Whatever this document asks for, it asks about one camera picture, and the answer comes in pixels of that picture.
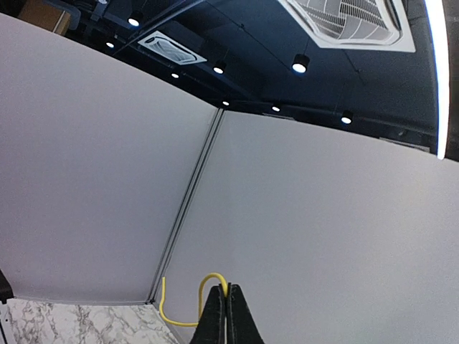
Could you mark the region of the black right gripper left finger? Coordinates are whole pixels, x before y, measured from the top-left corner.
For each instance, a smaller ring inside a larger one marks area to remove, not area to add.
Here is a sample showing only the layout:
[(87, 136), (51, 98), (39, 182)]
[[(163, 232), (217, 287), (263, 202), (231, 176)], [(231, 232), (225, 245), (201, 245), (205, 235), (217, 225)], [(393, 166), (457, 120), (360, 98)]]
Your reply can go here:
[(221, 285), (213, 286), (190, 344), (225, 343), (226, 300)]

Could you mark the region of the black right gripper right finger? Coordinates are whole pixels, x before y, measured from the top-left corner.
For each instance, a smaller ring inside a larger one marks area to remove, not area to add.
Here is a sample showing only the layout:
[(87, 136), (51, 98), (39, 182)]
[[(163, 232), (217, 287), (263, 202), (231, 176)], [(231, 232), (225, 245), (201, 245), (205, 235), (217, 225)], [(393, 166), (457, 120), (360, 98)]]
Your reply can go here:
[(227, 295), (227, 343), (264, 344), (239, 285), (229, 284)]

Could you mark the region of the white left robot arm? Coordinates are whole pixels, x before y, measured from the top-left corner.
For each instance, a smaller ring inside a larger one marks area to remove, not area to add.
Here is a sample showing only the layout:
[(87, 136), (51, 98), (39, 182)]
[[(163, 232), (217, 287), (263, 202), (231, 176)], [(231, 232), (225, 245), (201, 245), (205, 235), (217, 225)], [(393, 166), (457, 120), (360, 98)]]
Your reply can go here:
[(0, 301), (1, 304), (5, 305), (7, 300), (14, 298), (14, 293), (11, 288), (11, 285), (7, 278), (4, 276), (4, 273), (0, 271)]

